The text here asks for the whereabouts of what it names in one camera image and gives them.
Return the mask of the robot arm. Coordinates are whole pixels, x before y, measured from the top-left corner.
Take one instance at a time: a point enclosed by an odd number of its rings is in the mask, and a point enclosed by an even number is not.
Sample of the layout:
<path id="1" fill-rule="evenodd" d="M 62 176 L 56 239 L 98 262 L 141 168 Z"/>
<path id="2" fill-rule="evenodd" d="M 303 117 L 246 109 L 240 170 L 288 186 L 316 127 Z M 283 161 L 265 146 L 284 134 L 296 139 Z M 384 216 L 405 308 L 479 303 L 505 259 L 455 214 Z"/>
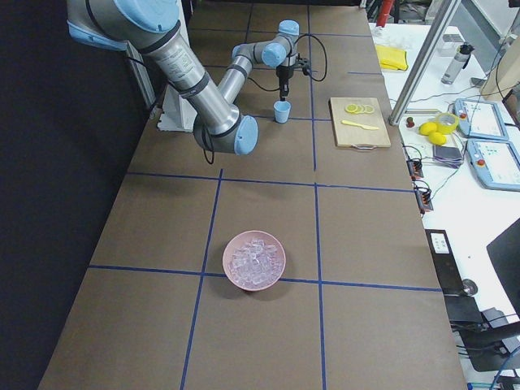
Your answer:
<path id="1" fill-rule="evenodd" d="M 197 112 L 193 135 L 211 152 L 246 155 L 258 142 L 255 118 L 241 114 L 234 101 L 252 70 L 236 56 L 216 84 L 182 37 L 175 1 L 69 1 L 72 38 L 105 50 L 132 44 L 161 68 L 173 89 Z"/>
<path id="2" fill-rule="evenodd" d="M 307 64 L 307 59 L 302 58 L 297 49 L 299 37 L 299 23 L 286 19 L 279 23 L 278 33 L 270 41 L 235 46 L 232 51 L 232 63 L 227 67 L 218 86 L 224 99 L 233 103 L 254 65 L 263 64 L 275 69 L 278 78 L 276 91 L 279 92 L 279 100 L 285 101 L 289 95 L 289 81 L 293 73 Z"/>

